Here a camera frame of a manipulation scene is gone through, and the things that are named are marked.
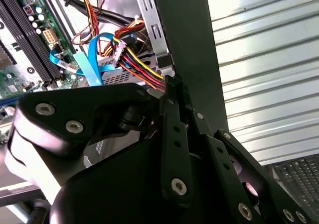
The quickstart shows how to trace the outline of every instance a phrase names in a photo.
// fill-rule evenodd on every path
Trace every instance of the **silver screw head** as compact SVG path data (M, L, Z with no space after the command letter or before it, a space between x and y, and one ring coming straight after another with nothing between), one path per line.
M253 218L253 214L250 209L243 203L238 204L238 210L240 214L247 220L251 221Z
M231 136L228 133L223 133L223 135L225 136L225 138L231 139Z
M167 101L168 101L171 105L174 105L174 101L172 101L171 99L167 99Z
M291 221L292 223L295 221L294 216L287 209L283 209L283 212L289 221Z
M144 95L145 95L145 92L142 91L142 90L137 90L136 92L137 92L139 95L141 95L141 96L144 96Z
M296 211L296 215L298 216L298 218L303 222L303 223L307 223L307 219L305 218L304 215L302 215L299 211Z
M83 131L83 125L76 120L70 120L65 124L65 128L70 133L81 133Z
M201 113L196 114L199 119L204 119L204 116Z
M174 192L176 192L180 196L184 196L187 192L186 184L179 178L174 178L171 181L171 188L173 189Z
M40 115L53 115L55 113L55 108L47 103L39 103L35 106L35 111Z

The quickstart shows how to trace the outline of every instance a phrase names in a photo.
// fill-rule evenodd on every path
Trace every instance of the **ram slot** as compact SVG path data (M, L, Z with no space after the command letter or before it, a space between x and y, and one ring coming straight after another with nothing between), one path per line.
M25 16L22 8L20 7L17 0L4 0L7 4L7 7L11 10L15 20L19 23L22 27L23 31L29 38L31 44L36 49L40 58L43 61L43 64L48 69L50 75L52 76L53 80L61 78L61 73L56 65L54 65L49 59L49 50L46 45L41 41L38 34L36 34L34 28L30 24L30 21Z
M17 26L17 24L12 19L11 15L8 13L7 8L3 4L3 1L0 0L0 16L11 32L11 34L14 36L15 40L21 47L21 49L24 51L25 55L29 59L29 61L34 66L35 70L41 77L41 79L45 82L50 82L51 77L48 74L48 72L44 69L41 60L39 60L38 56L30 46L28 40L25 38L24 34L21 32L21 28Z

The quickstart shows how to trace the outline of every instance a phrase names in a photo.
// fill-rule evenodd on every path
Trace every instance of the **white corrugated wall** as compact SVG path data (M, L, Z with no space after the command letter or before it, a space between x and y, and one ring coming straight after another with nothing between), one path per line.
M319 0L208 0L229 128L262 164L319 153Z

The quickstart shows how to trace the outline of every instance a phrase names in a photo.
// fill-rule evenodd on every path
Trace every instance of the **keyboard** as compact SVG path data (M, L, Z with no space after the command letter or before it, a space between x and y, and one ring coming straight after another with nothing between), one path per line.
M308 216L319 223L319 155L277 163L273 167L278 181Z

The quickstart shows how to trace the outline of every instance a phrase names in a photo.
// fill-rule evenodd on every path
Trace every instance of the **orange wire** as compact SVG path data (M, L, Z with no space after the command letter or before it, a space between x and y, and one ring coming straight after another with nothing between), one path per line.
M150 85L152 88L157 89L157 87L155 85L153 85L152 83L150 83L148 80L144 79L142 76L140 76L139 74L135 73L134 71L130 70L129 68L127 68L122 62L119 62L120 66L122 66L125 70L127 70L128 72L130 72L131 74L133 74L134 76L140 78L141 80L143 80L146 84Z

